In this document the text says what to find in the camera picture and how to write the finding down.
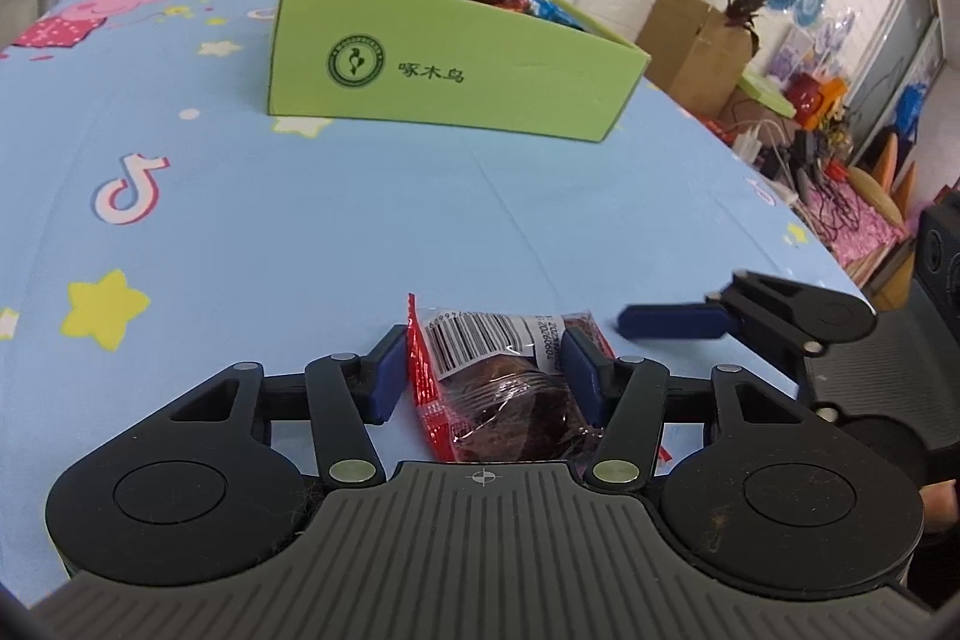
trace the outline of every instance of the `peppa pig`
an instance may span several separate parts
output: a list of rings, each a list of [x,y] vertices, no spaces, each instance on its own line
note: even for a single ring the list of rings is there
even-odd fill
[[[108,18],[163,0],[86,0],[37,20],[13,42],[15,47],[73,47]]]

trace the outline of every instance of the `blue tablecloth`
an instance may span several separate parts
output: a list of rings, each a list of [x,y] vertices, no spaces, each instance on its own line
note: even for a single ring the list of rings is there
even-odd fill
[[[407,292],[589,310],[636,353],[610,325],[623,305],[699,301],[736,268],[856,291],[645,81],[600,145],[270,118],[257,10],[276,2],[67,0],[0,58],[0,581],[27,602],[66,579],[43,505],[71,463],[237,360],[367,351]],[[640,352],[792,386],[729,338]],[[388,473],[430,458],[409,397],[371,435]],[[664,445],[676,460],[699,439]],[[306,427],[278,425],[275,447],[310,469]]]

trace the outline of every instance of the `red package edge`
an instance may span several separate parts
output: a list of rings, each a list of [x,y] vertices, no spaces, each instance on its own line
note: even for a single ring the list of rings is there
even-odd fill
[[[597,336],[600,349],[612,359],[613,348],[606,336],[598,328]],[[424,344],[424,334],[419,328],[416,318],[416,296],[407,295],[407,373],[414,386],[414,406],[424,423],[427,437],[433,446],[433,452],[440,461],[457,461],[453,452],[453,437],[450,434],[450,421],[440,405],[440,391],[437,389],[437,379],[433,376],[433,367],[430,365],[430,354]],[[659,447],[661,461],[673,461],[673,456],[667,453],[662,445]]]

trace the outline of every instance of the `gray ribbed plate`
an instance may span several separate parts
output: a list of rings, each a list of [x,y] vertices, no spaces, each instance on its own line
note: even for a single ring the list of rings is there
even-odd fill
[[[424,463],[335,492],[242,575],[148,589],[81,574],[35,613],[67,640],[904,640],[926,618],[891,588],[737,592],[678,557],[639,501],[563,464]]]
[[[903,310],[880,313],[872,335],[806,361],[820,404],[847,415],[884,415],[928,450],[960,442],[960,346],[916,280]]]

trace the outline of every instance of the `green cardboard box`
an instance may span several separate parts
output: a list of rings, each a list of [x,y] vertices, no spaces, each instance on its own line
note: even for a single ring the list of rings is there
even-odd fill
[[[268,111],[602,140],[650,58],[592,33],[465,0],[280,0]]]

